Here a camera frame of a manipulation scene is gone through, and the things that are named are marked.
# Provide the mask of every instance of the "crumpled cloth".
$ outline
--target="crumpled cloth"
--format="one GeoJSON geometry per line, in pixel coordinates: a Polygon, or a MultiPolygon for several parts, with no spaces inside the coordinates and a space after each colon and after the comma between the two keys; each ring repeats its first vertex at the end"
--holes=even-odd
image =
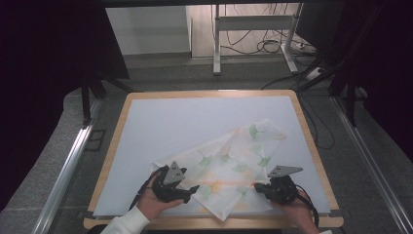
{"type": "Polygon", "coordinates": [[[200,185],[193,195],[200,204],[221,220],[232,211],[256,212],[271,209],[254,190],[253,182],[266,180],[266,166],[286,135],[264,119],[174,155],[158,166],[176,161],[186,168],[184,189],[200,185]]]}

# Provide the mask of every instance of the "human hand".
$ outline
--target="human hand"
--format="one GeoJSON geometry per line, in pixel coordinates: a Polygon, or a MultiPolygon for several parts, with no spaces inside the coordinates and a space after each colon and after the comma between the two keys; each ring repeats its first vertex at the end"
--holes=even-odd
{"type": "Polygon", "coordinates": [[[174,200],[168,203],[158,200],[155,193],[152,191],[152,189],[150,189],[155,178],[156,176],[154,176],[151,181],[149,181],[147,188],[140,196],[139,201],[136,203],[137,208],[149,220],[157,217],[162,211],[177,207],[184,202],[183,199],[174,200]]]}
{"type": "MultiPolygon", "coordinates": [[[[302,197],[310,200],[304,191],[298,190],[298,192],[302,197]]],[[[295,199],[292,203],[287,205],[280,205],[274,202],[271,202],[271,205],[280,208],[285,213],[288,220],[296,225],[304,234],[319,233],[319,229],[313,223],[313,216],[310,209],[299,199],[295,199]]]]}

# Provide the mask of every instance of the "wall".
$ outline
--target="wall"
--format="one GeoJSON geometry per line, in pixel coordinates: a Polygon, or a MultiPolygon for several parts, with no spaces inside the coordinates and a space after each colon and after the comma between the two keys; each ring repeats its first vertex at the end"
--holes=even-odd
{"type": "Polygon", "coordinates": [[[110,8],[106,13],[122,55],[190,51],[185,6],[110,8]]]}

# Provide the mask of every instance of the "white sleeve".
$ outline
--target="white sleeve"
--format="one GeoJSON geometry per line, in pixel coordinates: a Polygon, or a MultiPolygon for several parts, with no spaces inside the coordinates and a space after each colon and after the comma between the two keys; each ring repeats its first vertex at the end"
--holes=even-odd
{"type": "Polygon", "coordinates": [[[148,218],[133,206],[127,214],[113,218],[101,234],[139,234],[149,222],[148,218]]]}

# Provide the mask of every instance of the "wooden table frame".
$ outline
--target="wooden table frame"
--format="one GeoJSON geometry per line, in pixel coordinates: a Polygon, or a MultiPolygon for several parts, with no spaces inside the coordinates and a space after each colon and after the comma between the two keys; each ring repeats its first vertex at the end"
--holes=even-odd
{"type": "MultiPolygon", "coordinates": [[[[309,127],[301,109],[296,94],[290,90],[272,91],[184,91],[184,92],[154,92],[154,93],[132,93],[125,100],[122,113],[119,117],[115,133],[109,145],[106,159],[103,163],[99,179],[94,189],[94,194],[88,207],[88,212],[92,213],[96,207],[97,200],[103,190],[103,186],[109,175],[110,167],[115,157],[116,149],[125,126],[131,102],[135,99],[149,98],[245,98],[245,97],[276,97],[289,96],[294,110],[297,114],[301,129],[307,141],[316,170],[324,189],[328,204],[332,211],[339,211],[337,201],[328,181],[319,153],[314,144],[309,127]]],[[[98,224],[109,223],[111,219],[85,218],[84,225],[90,229],[98,224]]],[[[340,227],[344,219],[340,215],[321,214],[319,217],[319,227],[340,227]]],[[[184,230],[184,229],[283,229],[293,227],[283,215],[252,215],[252,216],[229,216],[225,221],[221,221],[214,216],[161,216],[151,221],[146,229],[150,230],[184,230]]]]}

